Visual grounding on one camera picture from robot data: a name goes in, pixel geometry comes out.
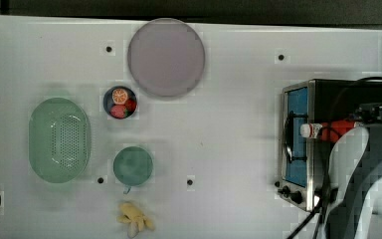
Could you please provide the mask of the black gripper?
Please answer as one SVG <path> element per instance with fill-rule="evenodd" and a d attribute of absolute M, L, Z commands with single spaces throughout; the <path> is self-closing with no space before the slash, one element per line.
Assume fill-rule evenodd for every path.
<path fill-rule="evenodd" d="M 355 115 L 364 123 L 382 122 L 382 103 L 361 104 L 356 109 Z"/>

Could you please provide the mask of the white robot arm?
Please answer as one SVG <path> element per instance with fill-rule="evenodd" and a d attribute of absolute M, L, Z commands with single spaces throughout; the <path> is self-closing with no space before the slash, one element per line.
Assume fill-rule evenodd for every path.
<path fill-rule="evenodd" d="M 375 201 L 382 195 L 382 122 L 346 132 L 331 151 L 328 175 L 322 239 L 367 239 Z"/>

